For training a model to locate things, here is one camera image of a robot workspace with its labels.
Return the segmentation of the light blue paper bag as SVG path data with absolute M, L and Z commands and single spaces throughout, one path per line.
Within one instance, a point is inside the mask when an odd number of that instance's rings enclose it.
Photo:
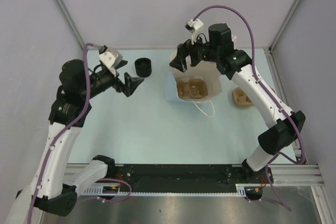
M 221 74 L 213 62 L 202 61 L 192 67 L 187 57 L 186 63 L 185 72 L 169 67 L 164 83 L 166 100 L 193 104 L 206 117 L 212 118 L 215 115 L 212 99 L 222 93 Z

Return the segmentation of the brown pulp cup carrier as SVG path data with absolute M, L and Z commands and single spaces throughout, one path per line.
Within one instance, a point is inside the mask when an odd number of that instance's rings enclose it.
M 236 87 L 232 91 L 232 97 L 233 97 L 234 105 L 236 105 L 237 107 L 248 108 L 248 107 L 254 106 L 250 98 L 240 87 Z
M 202 99 L 208 95 L 205 81 L 199 78 L 177 80 L 177 95 L 180 99 Z

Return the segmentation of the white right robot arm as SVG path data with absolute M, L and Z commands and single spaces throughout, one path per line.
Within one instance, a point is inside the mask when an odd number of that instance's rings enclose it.
M 301 111 L 294 112 L 264 83 L 255 67 L 254 57 L 234 48 L 231 30 L 226 24 L 209 26 L 208 42 L 198 38 L 204 28 L 199 19 L 188 21 L 185 27 L 192 36 L 179 44 L 176 53 L 171 55 L 170 67 L 174 77 L 198 77 L 205 71 L 206 76 L 215 78 L 207 83 L 208 91 L 212 92 L 216 90 L 219 77 L 225 75 L 247 94 L 268 127 L 258 137 L 259 145 L 242 169 L 243 179 L 254 183 L 261 177 L 261 169 L 284 147 L 301 139 L 305 115 Z

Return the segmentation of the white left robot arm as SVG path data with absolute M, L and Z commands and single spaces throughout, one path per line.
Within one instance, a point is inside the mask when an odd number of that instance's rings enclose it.
M 64 174 L 74 143 L 91 110 L 90 99 L 114 88 L 116 92 L 132 95 L 143 78 L 124 74 L 121 81 L 104 64 L 99 72 L 89 73 L 83 60 L 66 62 L 59 75 L 61 85 L 51 106 L 46 147 L 31 183 L 15 199 L 7 223 L 30 223 L 34 209 L 58 216 L 67 216 L 78 197 L 98 181 L 115 178 L 114 159 L 97 155 L 74 178 L 64 181 Z

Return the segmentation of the stack of black lids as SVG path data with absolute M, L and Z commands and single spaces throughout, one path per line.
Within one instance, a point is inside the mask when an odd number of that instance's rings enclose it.
M 139 77 L 146 78 L 152 73 L 152 62 L 149 58 L 138 58 L 134 62 L 134 66 Z

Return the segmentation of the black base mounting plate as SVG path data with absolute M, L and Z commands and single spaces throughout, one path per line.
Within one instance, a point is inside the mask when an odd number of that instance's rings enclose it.
M 249 172 L 241 164 L 124 164 L 116 167 L 133 193 L 235 193 L 236 185 L 261 186 L 273 182 L 271 169 Z

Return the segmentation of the aluminium frame rail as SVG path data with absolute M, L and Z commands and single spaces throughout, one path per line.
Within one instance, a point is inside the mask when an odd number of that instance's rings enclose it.
M 323 178 L 318 165 L 271 165 L 275 184 L 318 185 Z

